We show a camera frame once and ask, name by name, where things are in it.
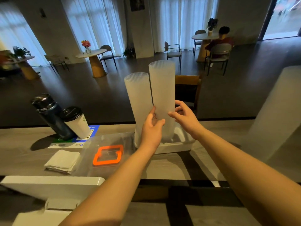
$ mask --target black thermos bottle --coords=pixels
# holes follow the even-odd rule
[[[51,127],[63,140],[69,140],[77,135],[60,118],[62,108],[47,93],[36,96],[31,100],[32,105],[43,120]]]

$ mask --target orange flower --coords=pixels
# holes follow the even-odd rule
[[[82,45],[83,45],[84,47],[91,47],[91,44],[90,44],[90,42],[89,42],[88,40],[83,40],[83,41],[82,41]]]

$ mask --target white paper cup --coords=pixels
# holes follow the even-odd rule
[[[75,132],[81,139],[90,135],[90,128],[82,110],[78,107],[72,106],[63,110],[60,114],[66,125]]]

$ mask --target folded napkin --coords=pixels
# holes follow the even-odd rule
[[[44,166],[48,170],[71,174],[79,157],[79,152],[68,152],[64,150],[59,150],[54,154],[54,156],[51,157],[51,159]]]

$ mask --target white curtain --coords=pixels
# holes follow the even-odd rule
[[[91,43],[91,49],[110,45],[114,55],[121,56],[126,44],[126,22],[123,0],[61,0],[74,36]]]
[[[164,51],[165,41],[193,48],[191,37],[215,18],[217,5],[218,0],[150,0],[155,52]]]
[[[28,60],[32,66],[43,66],[49,63],[45,52],[35,37],[25,18],[13,1],[0,3],[0,44],[1,49],[13,52],[13,46],[25,47],[35,56]]]

